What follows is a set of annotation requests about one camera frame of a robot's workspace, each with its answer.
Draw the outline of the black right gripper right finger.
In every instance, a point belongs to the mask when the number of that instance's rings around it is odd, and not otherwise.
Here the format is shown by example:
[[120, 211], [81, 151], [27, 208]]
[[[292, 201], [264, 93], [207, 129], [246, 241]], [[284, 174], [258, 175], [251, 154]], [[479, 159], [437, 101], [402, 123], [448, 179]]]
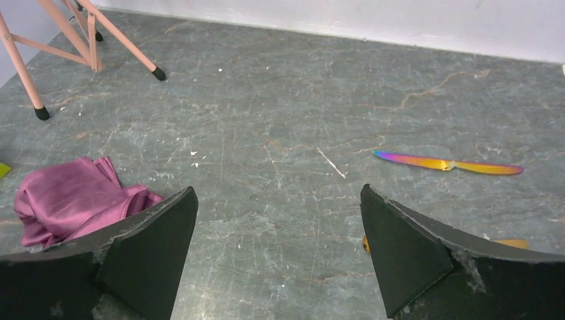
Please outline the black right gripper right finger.
[[564, 257], [489, 241], [364, 185], [360, 210], [390, 319], [563, 319]]

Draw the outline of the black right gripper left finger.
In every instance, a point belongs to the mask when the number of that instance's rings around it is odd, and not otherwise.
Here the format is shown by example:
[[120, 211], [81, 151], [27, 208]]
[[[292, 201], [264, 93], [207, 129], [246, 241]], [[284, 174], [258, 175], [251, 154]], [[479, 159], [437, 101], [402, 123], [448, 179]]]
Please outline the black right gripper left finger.
[[145, 319], [169, 319], [199, 201], [187, 187], [88, 235], [1, 257], [2, 319], [96, 319], [116, 299]]

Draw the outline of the magenta satin napkin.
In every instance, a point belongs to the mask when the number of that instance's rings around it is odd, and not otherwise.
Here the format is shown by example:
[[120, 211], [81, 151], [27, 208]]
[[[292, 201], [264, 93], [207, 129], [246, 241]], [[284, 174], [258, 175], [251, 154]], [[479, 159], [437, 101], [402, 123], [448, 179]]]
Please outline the magenta satin napkin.
[[145, 185], [122, 186], [109, 157], [80, 157], [28, 174], [13, 209], [23, 224], [21, 244], [47, 248], [122, 221], [163, 199]]

